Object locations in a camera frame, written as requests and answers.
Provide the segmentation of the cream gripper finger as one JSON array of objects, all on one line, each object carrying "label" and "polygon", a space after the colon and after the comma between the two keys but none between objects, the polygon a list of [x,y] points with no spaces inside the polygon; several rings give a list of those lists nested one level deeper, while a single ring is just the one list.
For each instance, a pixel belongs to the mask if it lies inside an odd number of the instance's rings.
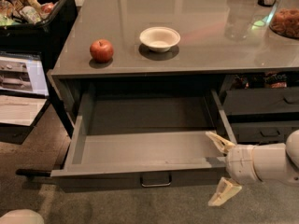
[{"label": "cream gripper finger", "polygon": [[240,190],[242,190],[242,186],[232,178],[222,177],[215,193],[208,201],[208,205],[221,206],[233,198]]},{"label": "cream gripper finger", "polygon": [[235,144],[213,132],[206,132],[206,136],[213,142],[219,152],[227,154]]}]

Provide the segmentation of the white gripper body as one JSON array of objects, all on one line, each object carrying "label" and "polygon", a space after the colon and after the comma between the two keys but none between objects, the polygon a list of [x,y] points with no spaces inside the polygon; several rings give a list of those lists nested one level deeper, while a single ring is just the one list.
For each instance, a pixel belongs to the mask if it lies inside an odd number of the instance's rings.
[{"label": "white gripper body", "polygon": [[228,151],[225,158],[226,171],[240,185],[259,181],[253,161],[253,145],[237,145]]}]

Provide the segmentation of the white robot base corner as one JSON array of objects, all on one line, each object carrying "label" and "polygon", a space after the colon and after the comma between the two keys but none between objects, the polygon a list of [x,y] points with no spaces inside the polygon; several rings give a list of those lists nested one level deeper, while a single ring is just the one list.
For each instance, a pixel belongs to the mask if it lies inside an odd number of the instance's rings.
[{"label": "white robot base corner", "polygon": [[44,224],[44,219],[35,211],[20,209],[7,212],[1,216],[0,224]]}]

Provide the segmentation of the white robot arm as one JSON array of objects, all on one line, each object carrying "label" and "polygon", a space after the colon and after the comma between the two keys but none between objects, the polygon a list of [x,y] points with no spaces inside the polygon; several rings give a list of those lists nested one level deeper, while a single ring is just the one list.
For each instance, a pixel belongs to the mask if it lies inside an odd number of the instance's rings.
[{"label": "white robot arm", "polygon": [[216,148],[225,154],[226,171],[209,206],[221,206],[233,198],[243,185],[277,181],[289,186],[299,184],[299,131],[292,132],[285,143],[263,146],[235,145],[221,136],[206,132]]}]

